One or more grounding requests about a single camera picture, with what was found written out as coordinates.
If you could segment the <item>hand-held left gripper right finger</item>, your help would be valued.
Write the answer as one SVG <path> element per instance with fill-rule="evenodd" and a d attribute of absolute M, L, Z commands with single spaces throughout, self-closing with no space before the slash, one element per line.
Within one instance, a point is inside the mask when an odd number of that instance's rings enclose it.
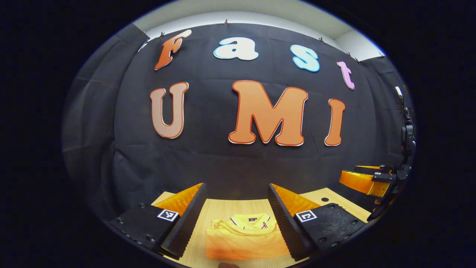
<path fill-rule="evenodd" d="M 275 184 L 268 185 L 267 200 L 296 261 L 326 256 L 365 225 L 336 203 L 318 205 Z"/>

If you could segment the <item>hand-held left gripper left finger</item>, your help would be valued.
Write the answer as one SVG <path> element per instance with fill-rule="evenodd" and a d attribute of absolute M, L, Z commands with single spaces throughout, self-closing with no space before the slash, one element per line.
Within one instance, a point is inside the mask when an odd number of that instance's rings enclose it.
<path fill-rule="evenodd" d="M 153 205 L 141 203 L 109 223 L 148 250 L 179 260 L 206 199 L 207 186 L 199 183 Z"/>

